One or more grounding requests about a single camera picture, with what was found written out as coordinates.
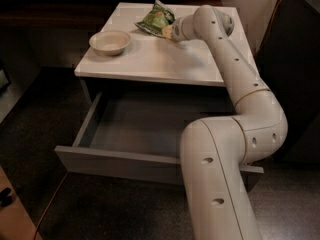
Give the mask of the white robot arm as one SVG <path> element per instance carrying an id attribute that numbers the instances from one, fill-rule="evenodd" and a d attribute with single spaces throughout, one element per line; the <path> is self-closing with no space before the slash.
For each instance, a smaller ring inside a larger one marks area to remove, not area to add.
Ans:
<path id="1" fill-rule="evenodd" d="M 228 14 L 204 5 L 162 30 L 174 41 L 200 39 L 209 48 L 236 113 L 190 123 L 180 161 L 195 240 L 263 240 L 240 166 L 275 153 L 288 123 L 277 98 L 230 35 Z"/>

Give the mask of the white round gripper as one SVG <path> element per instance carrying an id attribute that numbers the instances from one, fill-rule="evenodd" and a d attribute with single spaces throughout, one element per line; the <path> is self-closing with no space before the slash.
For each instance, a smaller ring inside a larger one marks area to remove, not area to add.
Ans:
<path id="1" fill-rule="evenodd" d="M 162 36 L 175 41 L 187 41 L 197 38 L 193 26 L 193 16 L 188 15 L 175 20 L 173 25 L 165 26 L 162 29 Z"/>

